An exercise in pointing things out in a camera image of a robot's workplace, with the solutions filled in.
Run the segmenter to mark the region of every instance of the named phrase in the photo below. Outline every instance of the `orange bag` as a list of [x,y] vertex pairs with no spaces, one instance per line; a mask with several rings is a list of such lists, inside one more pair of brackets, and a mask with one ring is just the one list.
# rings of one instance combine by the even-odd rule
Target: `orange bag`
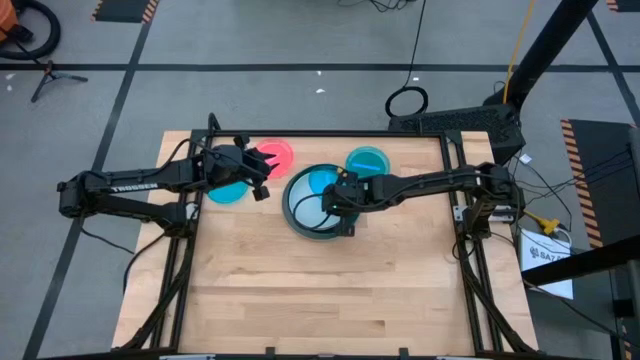
[[[11,4],[11,0],[0,0],[0,27],[5,31],[11,30],[13,25],[18,24],[18,17],[16,16],[16,10]],[[6,36],[0,31],[0,42],[4,41]]]

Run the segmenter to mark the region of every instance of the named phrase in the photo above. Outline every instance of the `white label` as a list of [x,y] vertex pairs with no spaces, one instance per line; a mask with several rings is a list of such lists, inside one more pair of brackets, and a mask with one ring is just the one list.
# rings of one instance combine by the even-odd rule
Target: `white label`
[[140,185],[127,185],[127,186],[113,186],[111,190],[113,192],[125,192],[125,191],[140,191],[140,190],[150,190],[157,189],[158,184],[140,184]]

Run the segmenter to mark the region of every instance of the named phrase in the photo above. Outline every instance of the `yellow cable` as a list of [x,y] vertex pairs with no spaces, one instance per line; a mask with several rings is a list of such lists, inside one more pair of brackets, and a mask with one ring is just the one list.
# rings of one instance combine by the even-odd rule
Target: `yellow cable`
[[555,228],[558,227],[558,225],[560,225],[560,221],[558,219],[548,220],[548,219],[539,217],[527,210],[524,211],[524,214],[529,216],[533,220],[535,220],[538,223],[538,225],[540,225],[540,227],[542,228],[542,231],[547,235],[551,234],[555,230]]
[[536,0],[531,0],[529,2],[529,10],[527,10],[527,17],[524,18],[524,23],[522,23],[522,28],[520,29],[520,34],[518,34],[518,42],[516,42],[516,48],[513,49],[513,54],[511,55],[511,61],[509,62],[509,70],[507,70],[507,81],[504,83],[504,94],[502,95],[502,103],[507,103],[507,94],[509,93],[509,80],[511,80],[511,69],[513,68],[513,64],[516,62],[516,57],[518,57],[518,50],[520,50],[520,43],[522,42],[522,36],[524,35],[524,29],[527,28],[527,24],[529,24],[529,19],[531,18],[531,14],[533,13],[533,4],[535,4]]

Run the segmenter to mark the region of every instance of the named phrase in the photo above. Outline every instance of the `blue bowl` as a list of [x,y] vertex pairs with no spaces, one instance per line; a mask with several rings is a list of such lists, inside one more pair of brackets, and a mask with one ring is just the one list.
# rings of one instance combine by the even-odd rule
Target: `blue bowl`
[[231,185],[209,191],[209,199],[218,204],[233,204],[242,199],[248,189],[249,185],[238,181]]
[[320,194],[329,184],[335,184],[338,172],[335,169],[318,169],[309,174],[309,186],[314,194]]

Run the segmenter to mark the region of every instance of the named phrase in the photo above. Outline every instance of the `gray floor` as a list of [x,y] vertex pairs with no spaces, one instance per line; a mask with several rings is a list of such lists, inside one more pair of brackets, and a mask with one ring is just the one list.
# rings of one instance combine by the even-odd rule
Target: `gray floor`
[[[140,25],[91,23],[91,1],[43,0],[63,26],[52,58],[59,63],[126,64]],[[539,1],[520,58],[557,0]],[[416,61],[424,64],[507,64],[527,2],[430,0]],[[604,1],[594,10],[620,64],[640,65],[637,14],[614,14]],[[370,5],[341,8],[332,0],[162,0],[146,41],[143,64],[406,63],[410,60],[419,2],[378,14]],[[25,19],[38,21],[36,16]],[[576,32],[555,64],[606,65],[590,27]],[[70,222],[57,212],[55,184],[91,167],[121,85],[121,72],[86,72],[86,84],[48,85],[29,103],[40,74],[0,71],[0,357],[22,357],[51,281]],[[384,129],[387,96],[406,72],[136,72],[111,144],[105,170],[151,166],[162,133],[202,128],[214,111],[226,129]],[[417,72],[430,95],[430,110],[475,106],[503,80],[498,72]],[[640,74],[625,74],[640,96]],[[398,99],[408,112],[417,100]],[[632,123],[610,73],[547,73],[522,109],[525,152],[550,182],[571,177],[560,119]],[[538,182],[528,169],[518,177]],[[573,216],[577,247],[587,248],[575,191],[561,196]],[[568,221],[553,198],[534,212]],[[133,248],[139,225],[106,216],[89,219],[89,231]],[[122,300],[122,273],[129,256],[81,237],[40,356],[106,351]],[[608,286],[599,274],[576,284],[587,312],[611,321]],[[579,322],[560,305],[530,295],[543,350],[566,356],[610,358],[608,336]]]

